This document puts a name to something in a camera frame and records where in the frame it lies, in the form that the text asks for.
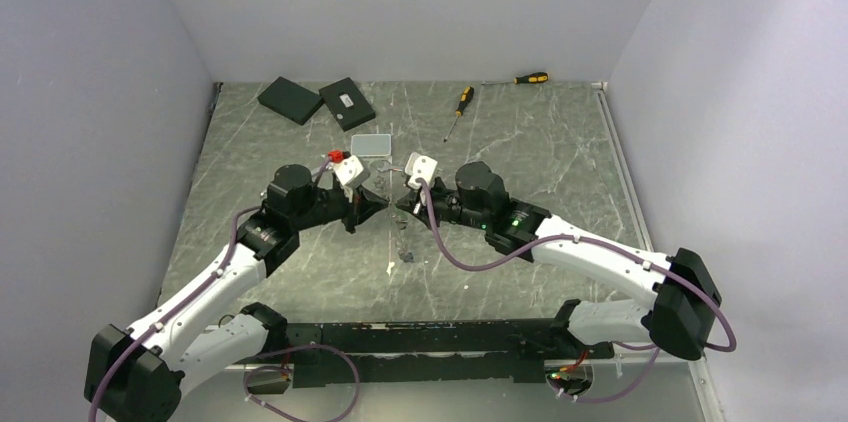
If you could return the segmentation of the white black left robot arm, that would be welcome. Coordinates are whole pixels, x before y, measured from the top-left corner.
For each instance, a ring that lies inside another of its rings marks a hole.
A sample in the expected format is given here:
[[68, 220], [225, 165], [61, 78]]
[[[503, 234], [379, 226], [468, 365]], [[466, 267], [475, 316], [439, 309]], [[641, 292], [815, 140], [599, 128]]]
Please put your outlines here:
[[91, 421], [166, 421], [183, 398], [230, 364], [257, 356], [279, 359], [287, 321], [253, 303], [222, 327], [207, 326], [245, 292], [272, 275], [300, 246], [302, 231], [339, 221], [352, 233], [386, 209], [364, 187], [369, 177], [355, 157], [325, 159], [321, 168], [280, 167], [260, 205], [236, 213], [218, 256], [160, 307], [93, 339], [84, 396]]

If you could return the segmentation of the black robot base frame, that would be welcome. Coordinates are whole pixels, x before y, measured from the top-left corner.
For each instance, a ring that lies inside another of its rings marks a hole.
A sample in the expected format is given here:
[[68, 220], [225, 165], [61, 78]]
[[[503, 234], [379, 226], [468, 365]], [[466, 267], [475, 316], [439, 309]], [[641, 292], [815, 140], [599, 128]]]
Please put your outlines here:
[[261, 359], [283, 362], [297, 388], [331, 384], [506, 379], [535, 383], [563, 362], [608, 360], [609, 342], [585, 345], [554, 318], [276, 323]]

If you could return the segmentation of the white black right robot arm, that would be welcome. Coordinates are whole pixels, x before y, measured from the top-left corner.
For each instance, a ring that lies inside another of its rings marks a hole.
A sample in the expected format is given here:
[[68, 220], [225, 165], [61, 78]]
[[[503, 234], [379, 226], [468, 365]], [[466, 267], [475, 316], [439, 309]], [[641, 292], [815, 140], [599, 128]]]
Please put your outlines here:
[[[721, 310], [722, 297], [703, 258], [679, 248], [674, 254], [628, 246], [594, 234], [540, 206], [512, 197], [503, 179], [481, 162], [455, 174], [454, 188], [437, 175], [435, 159], [414, 153], [403, 168], [408, 193], [396, 206], [424, 223], [443, 256], [467, 272], [483, 272], [513, 260], [547, 264], [598, 281], [623, 294], [606, 302], [571, 301], [551, 330], [557, 353], [574, 357], [599, 343], [642, 342], [674, 357], [699, 360], [706, 351], [738, 347]], [[439, 228], [453, 224], [483, 231], [499, 259], [460, 261]]]

